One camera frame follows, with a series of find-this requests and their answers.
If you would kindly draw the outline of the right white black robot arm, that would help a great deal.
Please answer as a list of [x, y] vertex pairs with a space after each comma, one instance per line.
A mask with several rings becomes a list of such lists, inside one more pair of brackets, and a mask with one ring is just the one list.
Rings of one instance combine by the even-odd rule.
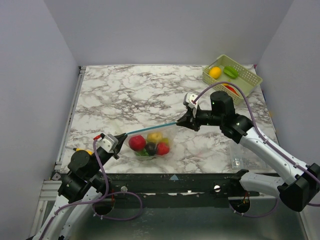
[[253, 120], [235, 112], [233, 99], [224, 91], [210, 95], [210, 110], [197, 104], [199, 96], [187, 93], [183, 104], [186, 113], [177, 126], [199, 131], [201, 126], [218, 126], [224, 136], [249, 149], [273, 170], [278, 177], [240, 170], [230, 183], [230, 191], [241, 196], [254, 191], [278, 197], [291, 210], [301, 212], [320, 191], [320, 167], [295, 158], [257, 128]]

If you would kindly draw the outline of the red apple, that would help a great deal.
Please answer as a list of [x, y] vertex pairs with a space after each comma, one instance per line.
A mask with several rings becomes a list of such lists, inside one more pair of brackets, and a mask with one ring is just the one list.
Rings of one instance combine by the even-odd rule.
[[170, 146], [165, 142], [160, 142], [156, 147], [156, 155], [164, 156], [170, 152]]

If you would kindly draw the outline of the yellow red mango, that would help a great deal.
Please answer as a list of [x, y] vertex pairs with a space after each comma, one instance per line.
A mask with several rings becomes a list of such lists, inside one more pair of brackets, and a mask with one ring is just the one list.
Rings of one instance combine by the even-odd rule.
[[169, 140], [167, 137], [163, 138], [163, 139], [161, 140], [161, 142], [162, 142], [162, 143], [165, 143], [166, 145], [169, 145], [169, 144], [170, 144], [170, 140]]

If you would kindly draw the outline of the red pomegranate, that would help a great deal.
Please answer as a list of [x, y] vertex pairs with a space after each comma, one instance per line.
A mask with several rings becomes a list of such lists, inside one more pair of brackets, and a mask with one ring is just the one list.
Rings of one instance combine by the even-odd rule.
[[146, 144], [146, 140], [142, 135], [132, 136], [128, 141], [129, 147], [136, 152], [143, 150]]

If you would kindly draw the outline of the beige pear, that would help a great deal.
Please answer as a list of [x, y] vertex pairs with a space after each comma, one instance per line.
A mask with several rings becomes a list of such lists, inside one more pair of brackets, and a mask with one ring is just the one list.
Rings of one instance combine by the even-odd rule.
[[162, 132], [151, 132], [147, 135], [146, 140], [152, 143], [159, 143], [163, 139]]

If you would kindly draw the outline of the clear zip top bag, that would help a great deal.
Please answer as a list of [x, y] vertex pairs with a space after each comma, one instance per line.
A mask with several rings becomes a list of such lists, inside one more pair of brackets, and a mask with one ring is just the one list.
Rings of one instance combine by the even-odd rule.
[[175, 122], [146, 127], [127, 133], [124, 144], [140, 161], [165, 159], [174, 153], [177, 132]]

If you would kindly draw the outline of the green white cabbage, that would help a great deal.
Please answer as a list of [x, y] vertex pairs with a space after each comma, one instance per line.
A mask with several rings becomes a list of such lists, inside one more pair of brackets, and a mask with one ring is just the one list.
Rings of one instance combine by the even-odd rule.
[[150, 157], [151, 156], [145, 149], [143, 149], [141, 151], [135, 151], [134, 153], [138, 157]]

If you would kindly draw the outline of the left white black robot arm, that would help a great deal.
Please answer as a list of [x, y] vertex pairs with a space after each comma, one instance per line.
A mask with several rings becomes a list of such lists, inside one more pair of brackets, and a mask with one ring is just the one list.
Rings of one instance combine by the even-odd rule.
[[63, 230], [70, 230], [78, 215], [111, 194], [111, 185], [103, 165], [111, 158], [118, 159], [127, 138], [101, 133], [93, 139], [93, 153], [85, 150], [73, 153], [69, 172], [62, 178], [54, 206], [33, 240], [62, 240]]

